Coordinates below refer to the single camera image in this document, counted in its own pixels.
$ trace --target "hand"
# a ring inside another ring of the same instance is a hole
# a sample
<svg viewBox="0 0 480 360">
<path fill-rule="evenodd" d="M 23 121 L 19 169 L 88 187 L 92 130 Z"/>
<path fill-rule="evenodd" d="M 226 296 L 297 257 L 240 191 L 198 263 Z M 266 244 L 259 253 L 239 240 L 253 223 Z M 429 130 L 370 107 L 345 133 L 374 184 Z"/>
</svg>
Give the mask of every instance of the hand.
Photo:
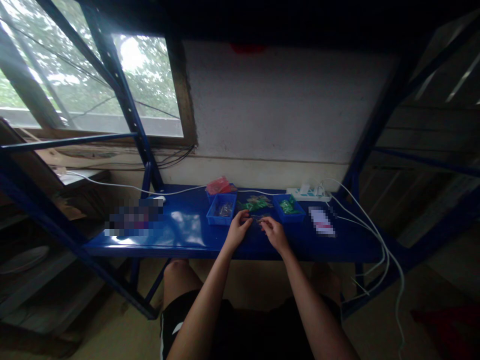
<svg viewBox="0 0 480 360">
<path fill-rule="evenodd" d="M 223 248 L 226 250 L 230 250 L 232 254 L 238 248 L 238 246 L 245 237 L 247 229 L 254 221 L 249 216 L 250 214 L 248 210 L 242 210 L 239 211 L 238 214 L 231 221 L 230 229 L 228 230 L 228 235 L 226 236 Z"/>
<path fill-rule="evenodd" d="M 281 223 L 275 221 L 272 217 L 262 218 L 261 230 L 268 236 L 268 240 L 280 255 L 290 249 L 289 241 L 285 236 L 284 227 Z"/>
</svg>

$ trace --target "white stripe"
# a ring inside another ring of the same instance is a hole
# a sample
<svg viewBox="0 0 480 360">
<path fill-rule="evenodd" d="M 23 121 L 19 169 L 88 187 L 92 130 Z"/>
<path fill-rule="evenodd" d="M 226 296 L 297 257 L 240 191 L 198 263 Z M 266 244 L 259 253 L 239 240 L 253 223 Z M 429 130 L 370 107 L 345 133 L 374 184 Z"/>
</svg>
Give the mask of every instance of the white stripe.
<svg viewBox="0 0 480 360">
<path fill-rule="evenodd" d="M 182 324 L 183 324 L 183 323 L 184 323 L 183 321 L 180 322 L 180 323 L 178 323 L 178 324 L 175 326 L 175 328 L 173 329 L 173 332 L 172 332 L 171 334 L 173 335 L 173 334 L 175 334 L 177 331 L 179 331 L 180 328 L 182 327 Z"/>
<path fill-rule="evenodd" d="M 164 314 L 161 314 L 160 360 L 164 360 Z"/>
</svg>

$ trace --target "floor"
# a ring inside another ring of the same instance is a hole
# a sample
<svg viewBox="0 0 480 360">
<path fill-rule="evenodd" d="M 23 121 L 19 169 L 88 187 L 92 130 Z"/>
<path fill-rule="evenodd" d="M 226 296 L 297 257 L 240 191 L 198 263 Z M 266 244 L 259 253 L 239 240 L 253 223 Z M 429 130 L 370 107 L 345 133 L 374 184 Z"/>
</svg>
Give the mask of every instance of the floor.
<svg viewBox="0 0 480 360">
<path fill-rule="evenodd" d="M 146 293 L 164 259 L 146 259 L 141 264 L 139 289 Z M 191 260 L 191 266 L 204 281 L 212 260 Z M 302 264 L 307 273 L 312 264 Z M 355 291 L 349 274 L 352 264 L 331 264 L 343 279 L 343 293 L 348 297 Z M 346 319 L 344 330 L 360 357 L 364 360 L 397 360 L 400 333 L 395 322 L 394 304 L 399 283 Z M 162 299 L 160 286 L 153 304 Z M 244 261 L 231 263 L 224 297 L 234 307 L 268 310 L 290 296 L 291 289 L 285 267 L 280 261 Z M 426 265 L 420 265 L 406 276 L 406 289 L 400 307 L 400 321 L 406 337 L 403 359 L 440 359 L 424 328 L 413 322 L 411 309 L 437 310 L 469 303 L 459 290 Z M 79 350 L 72 360 L 153 360 L 159 358 L 160 322 L 146 320 L 123 298 L 113 294 L 92 319 Z M 20 353 L 1 353 L 2 359 L 47 359 Z"/>
</svg>

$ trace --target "green foliage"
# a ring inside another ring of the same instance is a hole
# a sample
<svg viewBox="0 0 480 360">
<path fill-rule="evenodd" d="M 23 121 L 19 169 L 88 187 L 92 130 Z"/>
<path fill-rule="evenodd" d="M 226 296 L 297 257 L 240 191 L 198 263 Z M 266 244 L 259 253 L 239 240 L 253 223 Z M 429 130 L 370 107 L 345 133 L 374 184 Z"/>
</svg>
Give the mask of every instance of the green foliage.
<svg viewBox="0 0 480 360">
<path fill-rule="evenodd" d="M 102 79 L 35 0 L 0 1 L 3 2 L 17 28 Z M 100 58 L 79 4 L 74 0 L 53 0 L 53 2 L 90 49 Z M 27 37 L 21 34 L 19 36 L 35 54 L 45 75 L 69 112 L 85 112 L 114 95 L 111 88 L 105 87 L 75 69 Z M 113 39 L 134 99 L 178 117 L 179 109 L 165 40 L 157 37 L 121 34 L 115 34 Z M 21 50 L 20 53 L 29 64 Z M 1 72 L 0 106 L 25 108 Z M 137 109 L 140 116 L 169 117 L 140 104 L 137 104 Z M 115 98 L 99 106 L 94 112 L 122 114 Z"/>
</svg>

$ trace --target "white power strip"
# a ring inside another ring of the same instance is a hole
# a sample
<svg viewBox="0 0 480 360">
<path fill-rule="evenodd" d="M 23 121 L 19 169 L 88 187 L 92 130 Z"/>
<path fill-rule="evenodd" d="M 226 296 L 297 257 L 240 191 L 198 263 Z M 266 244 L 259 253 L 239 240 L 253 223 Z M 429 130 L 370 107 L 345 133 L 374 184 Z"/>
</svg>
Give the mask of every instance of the white power strip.
<svg viewBox="0 0 480 360">
<path fill-rule="evenodd" d="M 296 201 L 311 201 L 311 202 L 324 202 L 328 203 L 332 197 L 330 196 L 328 191 L 325 192 L 319 192 L 317 195 L 315 195 L 314 189 L 309 189 L 306 194 L 301 194 L 299 188 L 294 188 L 294 187 L 289 187 L 286 189 L 287 194 L 292 194 L 293 197 L 295 198 Z"/>
</svg>

